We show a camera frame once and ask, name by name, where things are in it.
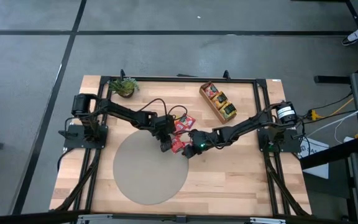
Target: potted plant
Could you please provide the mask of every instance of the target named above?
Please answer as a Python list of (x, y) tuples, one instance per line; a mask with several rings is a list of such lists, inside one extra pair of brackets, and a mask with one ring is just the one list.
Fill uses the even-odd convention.
[(139, 84), (134, 78), (117, 79), (110, 83), (110, 89), (123, 98), (130, 98), (135, 88), (139, 90)]

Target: red snack bag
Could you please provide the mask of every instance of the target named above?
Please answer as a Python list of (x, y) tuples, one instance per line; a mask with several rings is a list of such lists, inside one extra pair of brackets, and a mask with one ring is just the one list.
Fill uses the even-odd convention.
[(180, 140), (180, 136), (176, 136), (172, 139), (172, 152), (177, 153), (185, 147), (185, 143)]
[(190, 129), (195, 122), (196, 120), (191, 116), (182, 116), (182, 118), (175, 121), (176, 131)]

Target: wooden tabletop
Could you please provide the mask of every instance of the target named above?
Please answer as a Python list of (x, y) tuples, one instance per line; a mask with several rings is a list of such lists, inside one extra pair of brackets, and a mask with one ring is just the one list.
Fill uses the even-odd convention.
[[(81, 93), (97, 94), (100, 76), (84, 76)], [(111, 100), (132, 110), (138, 110), (154, 98), (162, 98), (168, 110), (183, 105), (196, 119), (192, 128), (211, 131), (222, 126), (198, 90), (202, 83), (139, 82), (140, 91), (130, 99), (113, 95)], [(237, 116), (225, 124), (235, 125), (256, 114), (254, 92), (251, 84), (215, 83), (237, 108)], [(280, 80), (267, 80), (271, 103), (285, 99)], [(180, 108), (173, 110), (181, 114)], [(163, 114), (158, 101), (147, 110)], [(186, 215), (242, 215), (269, 216), (272, 214), (264, 159), (259, 151), (256, 132), (243, 135), (233, 145), (223, 150), (210, 149), (189, 160), (189, 173), (181, 190), (171, 199), (158, 205), (140, 205), (130, 201), (118, 189), (112, 172), (114, 155), (128, 135), (137, 131), (128, 122), (108, 116), (109, 134), (101, 160), (94, 189), (92, 212), (103, 213), (153, 213)], [(50, 208), (58, 207), (78, 183), (84, 149), (75, 149), (63, 159), (53, 191)], [(296, 201), (311, 213), (302, 169), (290, 153), (281, 153), (285, 183)], [(88, 184), (81, 198), (80, 208), (85, 207)], [(283, 213), (280, 191), (276, 186), (279, 211)]]

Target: concrete floor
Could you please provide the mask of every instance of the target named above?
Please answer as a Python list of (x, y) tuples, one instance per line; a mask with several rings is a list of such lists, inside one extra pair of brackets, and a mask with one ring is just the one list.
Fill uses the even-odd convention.
[[(358, 12), (358, 1), (354, 1)], [(80, 0), (0, 0), (0, 29), (71, 30)], [(80, 30), (354, 30), (344, 3), (289, 0), (88, 0)], [(70, 116), (73, 95), (83, 75), (175, 76), (282, 79), (285, 94), (299, 113), (335, 101), (346, 85), (317, 85), (315, 75), (345, 76), (358, 69), (358, 44), (343, 47), (343, 37), (253, 37), (208, 35), (77, 36), (30, 186), (24, 213), (47, 211), (63, 138), (57, 131)], [(0, 36), (0, 215), (9, 213), (32, 142), (55, 80), (68, 36)], [(310, 125), (306, 132), (323, 125)], [(334, 146), (334, 127), (312, 138)], [(358, 133), (349, 119), (338, 137)], [(344, 181), (340, 164), (328, 184)], [(322, 194), (306, 180), (313, 213), (339, 218), (344, 200)], [(332, 209), (322, 209), (329, 205)]]

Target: yellow cable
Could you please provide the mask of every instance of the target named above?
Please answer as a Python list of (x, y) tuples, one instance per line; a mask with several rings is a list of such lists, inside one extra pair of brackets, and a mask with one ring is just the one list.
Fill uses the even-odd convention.
[[(354, 99), (351, 98), (348, 102), (346, 102), (345, 104), (343, 104), (338, 110), (334, 111), (332, 114), (330, 114), (329, 116), (332, 116), (338, 112), (340, 112), (341, 109), (343, 109), (345, 106), (347, 106), (349, 103), (351, 103)], [(325, 116), (320, 116), (316, 113), (315, 110), (311, 110), (311, 119), (313, 121), (316, 121), (317, 119), (321, 119), (321, 118), (325, 118)]]
[(332, 114), (330, 114), (330, 116), (338, 113), (341, 109), (343, 109), (346, 105), (348, 105), (349, 103), (351, 103), (353, 101), (353, 97), (348, 101), (346, 102), (344, 105), (342, 105), (338, 110), (336, 110), (335, 112), (333, 112)]

